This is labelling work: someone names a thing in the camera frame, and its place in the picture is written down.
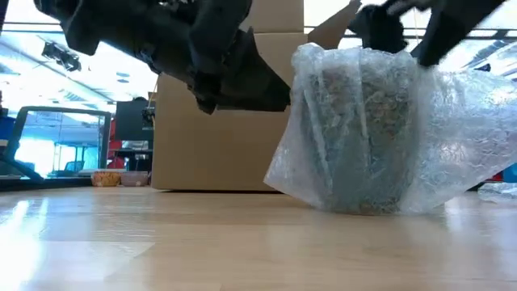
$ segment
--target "plant pot wrapped in bubble wrap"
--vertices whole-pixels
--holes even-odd
[[[425,213],[517,162],[517,87],[406,52],[298,48],[265,182],[318,209]]]

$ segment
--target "cardboard box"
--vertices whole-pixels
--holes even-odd
[[[270,9],[283,6],[262,1],[270,3]],[[258,50],[269,66],[291,85],[294,77],[291,59],[297,47],[312,41],[327,49],[337,48],[359,5],[353,1],[308,36],[303,33],[256,34]],[[270,191],[263,178],[287,121],[288,112],[220,111],[206,115],[197,108],[185,84],[162,75],[158,80],[153,187]]]
[[[255,33],[304,31],[304,0],[254,0],[244,21]]]

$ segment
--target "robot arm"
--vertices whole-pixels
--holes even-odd
[[[187,84],[201,110],[282,112],[289,86],[239,29],[252,0],[35,0],[60,21],[71,49],[104,41]]]
[[[260,57],[253,30],[239,29],[252,0],[34,0],[61,22],[68,46],[93,55],[102,40],[187,84],[201,110],[282,112],[289,86]],[[364,47],[396,53],[407,46],[400,16],[432,9],[413,51],[436,65],[504,0],[387,0],[367,6],[349,27]]]
[[[363,46],[397,53],[403,40],[400,17],[416,7],[431,9],[422,42],[412,52],[423,67],[438,65],[483,19],[505,0],[387,0],[383,5],[366,6],[357,14],[350,29],[363,39]]]

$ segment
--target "wooden floor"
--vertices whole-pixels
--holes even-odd
[[[517,290],[517,208],[320,213],[283,195],[0,196],[0,290]]]

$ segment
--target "computer monitor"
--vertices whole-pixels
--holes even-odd
[[[153,125],[146,122],[142,111],[149,106],[147,100],[117,102],[115,114],[115,139],[117,141],[152,141]]]

